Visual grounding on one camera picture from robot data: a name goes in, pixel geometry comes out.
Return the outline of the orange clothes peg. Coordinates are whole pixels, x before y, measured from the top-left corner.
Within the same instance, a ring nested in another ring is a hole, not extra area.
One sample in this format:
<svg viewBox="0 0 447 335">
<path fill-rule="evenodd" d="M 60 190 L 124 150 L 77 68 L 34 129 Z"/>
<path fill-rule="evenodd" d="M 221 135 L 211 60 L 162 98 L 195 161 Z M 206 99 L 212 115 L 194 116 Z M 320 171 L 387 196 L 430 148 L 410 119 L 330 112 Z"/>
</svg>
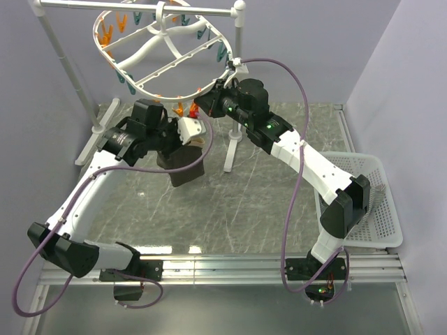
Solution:
<svg viewBox="0 0 447 335">
<path fill-rule="evenodd" d="M 189 108 L 189 117 L 197 119 L 199 114 L 199 107 L 195 102 L 192 102 Z"/>
<path fill-rule="evenodd" d="M 179 117 L 183 117 L 184 116 L 184 107 L 183 104 L 181 102 L 179 102 L 177 104 L 177 107 L 173 107 L 172 111 Z"/>
</svg>

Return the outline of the dark grey boxer underwear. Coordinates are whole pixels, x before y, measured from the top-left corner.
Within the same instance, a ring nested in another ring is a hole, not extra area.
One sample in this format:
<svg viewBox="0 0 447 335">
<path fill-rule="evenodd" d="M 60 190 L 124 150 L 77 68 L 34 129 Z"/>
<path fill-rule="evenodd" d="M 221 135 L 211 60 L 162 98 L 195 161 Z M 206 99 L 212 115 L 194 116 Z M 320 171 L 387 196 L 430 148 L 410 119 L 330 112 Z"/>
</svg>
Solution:
<svg viewBox="0 0 447 335">
<path fill-rule="evenodd" d="M 182 168 L 196 161 L 203 153 L 205 140 L 199 137 L 190 141 L 186 146 L 182 146 L 169 156 L 157 152 L 156 164 L 165 170 Z M 205 174 L 203 162 L 199 162 L 194 167 L 182 172 L 169 173 L 170 181 L 173 187 L 179 187 L 190 181 L 193 181 Z"/>
</svg>

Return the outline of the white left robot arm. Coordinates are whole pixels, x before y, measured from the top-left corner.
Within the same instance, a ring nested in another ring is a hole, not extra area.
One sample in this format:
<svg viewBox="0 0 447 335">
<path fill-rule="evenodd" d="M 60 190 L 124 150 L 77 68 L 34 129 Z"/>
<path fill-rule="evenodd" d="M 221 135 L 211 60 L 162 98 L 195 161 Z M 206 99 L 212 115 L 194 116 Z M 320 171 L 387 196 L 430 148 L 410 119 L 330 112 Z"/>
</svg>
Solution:
<svg viewBox="0 0 447 335">
<path fill-rule="evenodd" d="M 93 220 L 148 152 L 170 158 L 205 130 L 198 119 L 169 117 L 161 103 L 137 100 L 131 114 L 101 136 L 90 166 L 60 208 L 45 223 L 31 224 L 27 235 L 36 250 L 29 259 L 42 257 L 76 278 L 96 269 L 115 270 L 126 281 L 137 278 L 140 252 L 122 242 L 88 241 Z"/>
</svg>

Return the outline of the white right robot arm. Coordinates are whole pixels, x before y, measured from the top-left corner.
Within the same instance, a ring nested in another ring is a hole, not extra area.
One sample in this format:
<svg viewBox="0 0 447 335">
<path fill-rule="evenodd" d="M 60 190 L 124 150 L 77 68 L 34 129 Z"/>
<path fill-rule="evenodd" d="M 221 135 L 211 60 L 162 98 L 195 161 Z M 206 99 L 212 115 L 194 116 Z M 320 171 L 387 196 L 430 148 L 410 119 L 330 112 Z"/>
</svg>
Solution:
<svg viewBox="0 0 447 335">
<path fill-rule="evenodd" d="M 217 80 L 194 102 L 212 118 L 230 117 L 244 126 L 252 143 L 293 168 L 323 198 L 327 207 L 320 218 L 322 230 L 309 252 L 307 268 L 314 278 L 325 278 L 332 271 L 330 256 L 367 213 L 369 179 L 338 168 L 285 119 L 273 113 L 260 80 L 245 79 L 229 87 Z"/>
</svg>

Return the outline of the white oval clip hanger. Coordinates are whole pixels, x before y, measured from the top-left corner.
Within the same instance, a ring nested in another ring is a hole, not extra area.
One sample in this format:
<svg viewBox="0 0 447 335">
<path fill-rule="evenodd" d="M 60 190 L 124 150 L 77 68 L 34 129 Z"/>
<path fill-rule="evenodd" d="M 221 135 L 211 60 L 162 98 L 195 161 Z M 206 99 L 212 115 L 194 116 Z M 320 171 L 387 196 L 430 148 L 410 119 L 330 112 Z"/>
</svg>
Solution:
<svg viewBox="0 0 447 335">
<path fill-rule="evenodd" d="M 209 91 L 230 75 L 233 48 L 213 17 L 238 20 L 235 8 L 190 6 L 186 1 L 100 3 L 92 36 L 99 53 L 136 93 L 178 103 Z"/>
</svg>

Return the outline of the teal clothes peg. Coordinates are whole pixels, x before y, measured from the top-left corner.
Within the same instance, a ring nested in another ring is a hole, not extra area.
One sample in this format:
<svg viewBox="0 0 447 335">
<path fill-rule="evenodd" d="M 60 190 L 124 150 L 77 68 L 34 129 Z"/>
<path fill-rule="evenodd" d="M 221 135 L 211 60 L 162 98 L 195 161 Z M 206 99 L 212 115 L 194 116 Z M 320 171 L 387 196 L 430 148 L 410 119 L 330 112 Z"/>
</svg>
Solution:
<svg viewBox="0 0 447 335">
<path fill-rule="evenodd" d="M 133 86 L 133 76 L 131 74 L 127 73 L 126 74 L 126 78 L 127 78 L 126 85 L 129 88 L 129 91 L 130 91 L 131 95 L 136 95 L 136 89 Z"/>
<path fill-rule="evenodd" d="M 118 71 L 116 71 L 116 74 L 117 74 L 117 77 L 118 77 L 120 83 L 123 84 L 126 82 L 125 78 Z"/>
</svg>

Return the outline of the white drying rack stand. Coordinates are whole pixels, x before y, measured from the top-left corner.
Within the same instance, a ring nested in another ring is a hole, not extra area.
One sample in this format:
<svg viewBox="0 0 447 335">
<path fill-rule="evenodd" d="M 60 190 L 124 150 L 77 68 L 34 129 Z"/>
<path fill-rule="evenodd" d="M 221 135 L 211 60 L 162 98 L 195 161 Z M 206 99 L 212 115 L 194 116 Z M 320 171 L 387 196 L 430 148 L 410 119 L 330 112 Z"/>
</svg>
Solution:
<svg viewBox="0 0 447 335">
<path fill-rule="evenodd" d="M 193 7 L 186 1 L 30 1 L 29 5 L 93 123 L 91 137 L 76 159 L 76 165 L 87 162 L 120 101 L 113 99 L 105 115 L 101 118 L 96 116 L 50 25 L 46 8 L 99 10 L 92 27 L 93 42 L 131 94 L 180 105 L 207 93 L 213 86 L 212 82 L 190 94 L 173 96 L 152 93 L 148 84 L 214 45 L 219 47 L 217 60 L 226 64 L 219 76 L 225 84 L 248 73 L 240 58 L 244 1 L 236 1 L 229 9 Z"/>
</svg>

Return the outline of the striped grey cloth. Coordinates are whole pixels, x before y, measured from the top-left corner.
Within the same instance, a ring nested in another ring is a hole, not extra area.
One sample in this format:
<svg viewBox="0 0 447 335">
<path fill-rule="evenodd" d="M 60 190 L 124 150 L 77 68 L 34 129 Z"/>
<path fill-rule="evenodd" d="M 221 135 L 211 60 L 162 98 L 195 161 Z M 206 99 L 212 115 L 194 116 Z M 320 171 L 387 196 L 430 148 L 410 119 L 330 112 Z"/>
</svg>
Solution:
<svg viewBox="0 0 447 335">
<path fill-rule="evenodd" d="M 367 207 L 366 215 L 369 216 L 373 214 L 383 202 L 386 195 L 386 185 L 379 184 L 377 186 L 371 187 L 369 195 L 369 204 Z"/>
</svg>

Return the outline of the white plastic laundry basket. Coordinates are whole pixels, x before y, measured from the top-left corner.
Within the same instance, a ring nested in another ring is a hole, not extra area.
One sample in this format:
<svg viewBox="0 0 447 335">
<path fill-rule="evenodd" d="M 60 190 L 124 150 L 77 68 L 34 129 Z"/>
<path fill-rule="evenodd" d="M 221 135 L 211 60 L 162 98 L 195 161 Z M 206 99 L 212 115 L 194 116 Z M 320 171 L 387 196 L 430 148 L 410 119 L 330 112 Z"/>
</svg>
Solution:
<svg viewBox="0 0 447 335">
<path fill-rule="evenodd" d="M 326 151 L 331 163 L 357 177 L 365 175 L 371 184 L 367 214 L 348 234 L 344 245 L 357 248 L 397 248 L 403 242 L 402 230 L 382 162 L 367 154 Z"/>
</svg>

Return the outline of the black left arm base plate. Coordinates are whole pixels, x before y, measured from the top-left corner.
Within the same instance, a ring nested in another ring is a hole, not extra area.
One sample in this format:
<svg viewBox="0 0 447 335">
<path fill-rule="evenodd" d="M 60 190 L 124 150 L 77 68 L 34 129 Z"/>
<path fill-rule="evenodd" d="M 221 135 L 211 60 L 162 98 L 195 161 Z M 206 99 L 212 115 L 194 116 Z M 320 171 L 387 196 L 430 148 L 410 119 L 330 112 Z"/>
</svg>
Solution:
<svg viewBox="0 0 447 335">
<path fill-rule="evenodd" d="M 133 277 L 151 279 L 153 281 L 160 281 L 163 273 L 162 260 L 140 260 L 136 266 L 129 267 L 124 270 L 106 269 L 101 270 L 99 274 L 100 282 L 122 282 L 134 281 Z"/>
</svg>

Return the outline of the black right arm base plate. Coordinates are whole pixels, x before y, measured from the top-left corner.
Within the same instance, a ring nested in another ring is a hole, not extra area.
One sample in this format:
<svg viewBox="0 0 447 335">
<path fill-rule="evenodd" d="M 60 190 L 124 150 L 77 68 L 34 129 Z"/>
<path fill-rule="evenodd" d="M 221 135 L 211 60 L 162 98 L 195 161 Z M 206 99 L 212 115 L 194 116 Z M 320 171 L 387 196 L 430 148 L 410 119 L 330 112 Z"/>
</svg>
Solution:
<svg viewBox="0 0 447 335">
<path fill-rule="evenodd" d="M 288 281 L 308 281 L 321 267 L 321 263 L 307 258 L 286 258 L 286 278 Z M 317 281 L 344 280 L 347 266 L 344 258 L 335 258 L 316 277 Z"/>
</svg>

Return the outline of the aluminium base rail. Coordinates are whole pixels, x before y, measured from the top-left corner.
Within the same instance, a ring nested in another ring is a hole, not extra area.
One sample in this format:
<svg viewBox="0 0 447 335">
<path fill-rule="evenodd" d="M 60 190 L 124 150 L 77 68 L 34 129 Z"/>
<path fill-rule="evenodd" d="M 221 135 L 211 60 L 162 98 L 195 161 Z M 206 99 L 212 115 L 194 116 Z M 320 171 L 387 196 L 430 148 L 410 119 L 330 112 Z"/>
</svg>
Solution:
<svg viewBox="0 0 447 335">
<path fill-rule="evenodd" d="M 285 274 L 289 285 L 305 283 L 311 278 L 305 273 L 305 256 L 290 255 Z M 255 255 L 144 255 L 143 274 L 164 285 L 276 285 L 281 284 L 279 254 Z M 318 275 L 314 283 L 400 283 L 406 281 L 397 255 L 387 253 L 339 255 Z M 63 285 L 68 273 L 46 262 L 40 274 L 40 285 Z M 82 278 L 73 278 L 72 285 L 125 284 L 121 276 L 110 270 L 91 270 Z"/>
</svg>

